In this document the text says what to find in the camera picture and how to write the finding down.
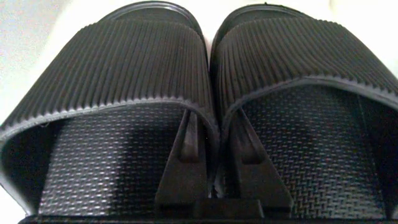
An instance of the black rubber strap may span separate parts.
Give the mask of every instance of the black rubber strap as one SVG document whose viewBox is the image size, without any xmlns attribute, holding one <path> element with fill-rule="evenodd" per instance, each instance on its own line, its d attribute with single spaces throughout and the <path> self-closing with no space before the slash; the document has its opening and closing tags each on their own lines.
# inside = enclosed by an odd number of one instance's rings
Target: black rubber strap
<svg viewBox="0 0 398 224">
<path fill-rule="evenodd" d="M 307 18 L 240 24 L 216 47 L 222 141 L 245 102 L 297 85 L 328 85 L 398 109 L 398 81 L 352 33 Z"/>
<path fill-rule="evenodd" d="M 206 52 L 191 28 L 103 21 L 79 31 L 1 126 L 0 140 L 40 123 L 141 103 L 196 112 L 218 145 Z"/>
</svg>

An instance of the black slide sandal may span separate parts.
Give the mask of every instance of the black slide sandal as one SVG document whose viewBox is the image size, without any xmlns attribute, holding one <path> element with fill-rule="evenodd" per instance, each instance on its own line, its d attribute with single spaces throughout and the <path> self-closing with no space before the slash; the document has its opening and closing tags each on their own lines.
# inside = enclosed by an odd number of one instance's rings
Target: black slide sandal
<svg viewBox="0 0 398 224">
<path fill-rule="evenodd" d="M 213 44 L 226 196 L 266 217 L 398 218 L 398 81 L 338 24 L 264 17 L 229 16 Z"/>
<path fill-rule="evenodd" d="M 152 7 L 184 19 L 129 13 Z M 79 31 L 1 126 L 0 183 L 29 215 L 161 217 L 208 197 L 219 134 L 200 28 L 166 2 L 120 12 Z"/>
</svg>

